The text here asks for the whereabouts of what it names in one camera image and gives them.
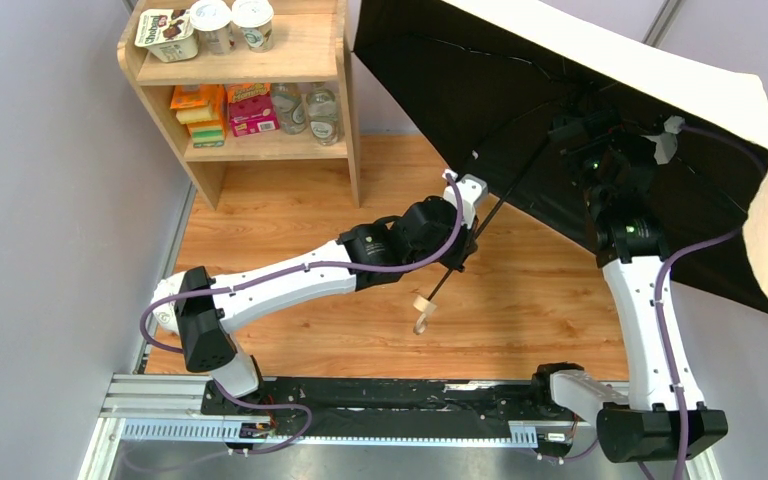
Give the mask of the beige folding umbrella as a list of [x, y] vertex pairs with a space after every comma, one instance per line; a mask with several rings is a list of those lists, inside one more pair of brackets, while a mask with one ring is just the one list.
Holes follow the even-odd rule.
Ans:
[[768, 315], [768, 95], [759, 76], [627, 38], [540, 1], [365, 1], [353, 54], [459, 173], [595, 253], [548, 137], [614, 109], [634, 134], [682, 116], [649, 202], [668, 279]]

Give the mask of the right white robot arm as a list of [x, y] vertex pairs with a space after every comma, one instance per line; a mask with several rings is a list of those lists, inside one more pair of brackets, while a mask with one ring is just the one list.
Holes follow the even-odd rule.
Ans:
[[541, 365], [544, 399], [592, 424], [614, 463], [694, 458], [728, 431], [705, 403], [684, 353], [667, 285], [677, 254], [649, 202], [657, 171], [677, 149], [680, 116], [655, 134], [633, 134], [613, 109], [556, 116], [548, 137], [562, 146], [583, 197], [585, 232], [615, 302], [629, 366], [626, 393], [573, 363]]

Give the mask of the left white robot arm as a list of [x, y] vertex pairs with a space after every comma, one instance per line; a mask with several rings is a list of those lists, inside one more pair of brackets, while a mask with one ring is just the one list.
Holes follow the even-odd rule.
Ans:
[[226, 393], [256, 392], [261, 376], [235, 332], [269, 314], [314, 299], [399, 281], [433, 263], [460, 269], [476, 249], [476, 208], [483, 193], [445, 189], [402, 215], [380, 218], [290, 260], [238, 274], [193, 268], [162, 280], [144, 313], [180, 339], [191, 373], [207, 373]]

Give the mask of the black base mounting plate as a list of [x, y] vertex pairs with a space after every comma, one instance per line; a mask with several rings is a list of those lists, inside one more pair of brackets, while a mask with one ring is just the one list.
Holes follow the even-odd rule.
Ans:
[[237, 402], [208, 381], [199, 411], [242, 419], [240, 440], [275, 443], [569, 445], [587, 426], [530, 381], [276, 377]]

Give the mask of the right clear glass bottle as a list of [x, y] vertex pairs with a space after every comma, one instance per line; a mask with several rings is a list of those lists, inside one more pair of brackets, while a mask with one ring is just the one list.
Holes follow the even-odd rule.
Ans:
[[324, 82], [310, 85], [306, 98], [307, 120], [315, 140], [323, 146], [340, 138], [339, 106], [336, 94]]

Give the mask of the clear glass bottle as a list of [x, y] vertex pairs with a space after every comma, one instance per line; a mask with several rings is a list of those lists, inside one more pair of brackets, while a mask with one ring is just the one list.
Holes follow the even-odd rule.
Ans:
[[307, 120], [315, 140], [323, 146], [340, 138], [339, 106], [336, 94], [324, 82], [310, 85], [306, 98]]
[[273, 83], [270, 97], [284, 133], [296, 135], [306, 129], [302, 94], [296, 83]]

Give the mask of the left clear glass bottle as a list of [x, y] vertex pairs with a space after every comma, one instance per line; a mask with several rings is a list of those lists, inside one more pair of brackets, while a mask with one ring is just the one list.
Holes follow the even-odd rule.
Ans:
[[306, 129], [302, 94], [296, 83], [273, 83], [270, 97], [284, 133], [296, 135]]

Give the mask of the pink orange snack box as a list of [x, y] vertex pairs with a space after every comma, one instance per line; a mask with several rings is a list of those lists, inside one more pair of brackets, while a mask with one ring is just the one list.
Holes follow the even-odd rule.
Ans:
[[270, 97], [270, 83], [228, 84], [225, 89], [228, 125], [235, 137], [280, 129]]

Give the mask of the wooden shelf unit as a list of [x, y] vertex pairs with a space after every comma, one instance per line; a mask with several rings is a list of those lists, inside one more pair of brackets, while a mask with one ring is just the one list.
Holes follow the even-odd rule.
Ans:
[[234, 161], [360, 161], [343, 1], [139, 1], [119, 65], [205, 201]]

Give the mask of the orange sponge pack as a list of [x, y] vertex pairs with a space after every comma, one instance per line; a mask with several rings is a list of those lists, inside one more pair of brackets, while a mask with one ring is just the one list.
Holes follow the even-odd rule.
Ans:
[[170, 110], [189, 133], [195, 148], [215, 148], [227, 136], [226, 90], [221, 84], [177, 85]]

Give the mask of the white crumpled plastic bag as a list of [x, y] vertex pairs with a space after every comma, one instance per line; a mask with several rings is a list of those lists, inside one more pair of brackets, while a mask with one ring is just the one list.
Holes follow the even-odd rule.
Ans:
[[[154, 289], [152, 301], [157, 302], [164, 298], [179, 294], [184, 276], [184, 272], [178, 272], [161, 279]], [[175, 313], [175, 305], [176, 300], [171, 300], [159, 305], [153, 310], [152, 315], [160, 328], [178, 336], [179, 329]]]

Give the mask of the right white lidded cup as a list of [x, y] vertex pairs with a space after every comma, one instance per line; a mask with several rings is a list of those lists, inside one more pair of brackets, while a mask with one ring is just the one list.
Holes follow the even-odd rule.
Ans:
[[237, 0], [232, 4], [232, 21], [248, 48], [264, 53], [272, 48], [274, 9], [266, 0]]

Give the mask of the left white lidded cup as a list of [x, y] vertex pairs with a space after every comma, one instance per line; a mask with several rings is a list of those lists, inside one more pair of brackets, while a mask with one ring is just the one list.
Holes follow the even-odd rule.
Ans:
[[208, 51], [228, 55], [235, 47], [230, 7], [220, 0], [199, 0], [190, 7], [190, 20]]

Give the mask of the Chobani yogurt tub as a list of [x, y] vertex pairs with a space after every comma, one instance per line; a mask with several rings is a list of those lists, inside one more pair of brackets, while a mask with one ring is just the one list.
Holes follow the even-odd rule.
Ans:
[[140, 14], [136, 47], [164, 63], [189, 60], [199, 53], [199, 40], [188, 9], [147, 9]]

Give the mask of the aluminium frame rail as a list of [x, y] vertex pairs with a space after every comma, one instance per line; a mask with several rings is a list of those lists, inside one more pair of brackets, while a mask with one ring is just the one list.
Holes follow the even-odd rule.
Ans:
[[[115, 448], [123, 441], [204, 442], [215, 445], [277, 444], [267, 440], [236, 438], [243, 425], [240, 418], [205, 416], [199, 408], [209, 380], [193, 375], [115, 375], [102, 403], [98, 430], [103, 438], [90, 447], [82, 467], [85, 478], [103, 478], [112, 468]], [[527, 451], [541, 460], [562, 464], [583, 463], [594, 458], [595, 433], [586, 428], [569, 445], [543, 443], [525, 446], [502, 441], [431, 442], [292, 442], [295, 446], [496, 448]]]

